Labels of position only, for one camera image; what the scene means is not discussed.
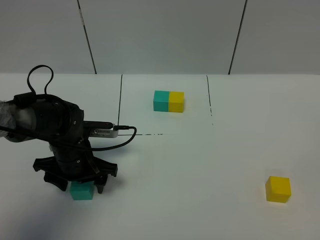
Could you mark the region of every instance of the yellow block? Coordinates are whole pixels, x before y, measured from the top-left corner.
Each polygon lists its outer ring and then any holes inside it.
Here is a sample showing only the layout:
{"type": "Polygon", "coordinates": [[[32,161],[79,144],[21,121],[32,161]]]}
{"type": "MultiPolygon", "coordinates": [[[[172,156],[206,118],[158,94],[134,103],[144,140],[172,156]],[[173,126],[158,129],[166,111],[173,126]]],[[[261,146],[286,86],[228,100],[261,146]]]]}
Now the yellow block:
{"type": "Polygon", "coordinates": [[[184,112],[184,92],[171,91],[169,94],[169,112],[183,113],[184,112]]]}
{"type": "Polygon", "coordinates": [[[291,196],[289,178],[270,176],[265,184],[265,194],[269,202],[286,203],[291,196]]]}

